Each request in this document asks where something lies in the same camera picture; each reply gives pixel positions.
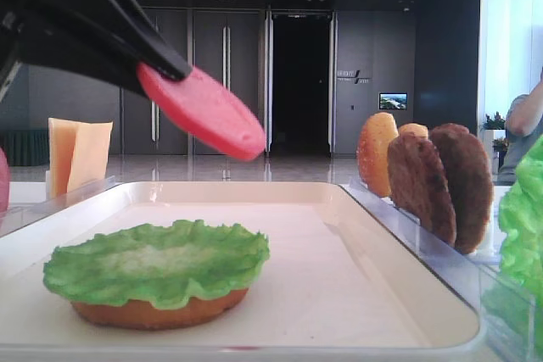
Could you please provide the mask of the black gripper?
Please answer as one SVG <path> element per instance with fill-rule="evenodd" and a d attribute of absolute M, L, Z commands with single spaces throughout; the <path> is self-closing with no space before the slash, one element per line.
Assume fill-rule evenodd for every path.
<path fill-rule="evenodd" d="M 146 97 L 136 76 L 137 62 L 173 81 L 192 71 L 137 0 L 1 0 L 2 92 L 22 64 L 33 64 Z"/>

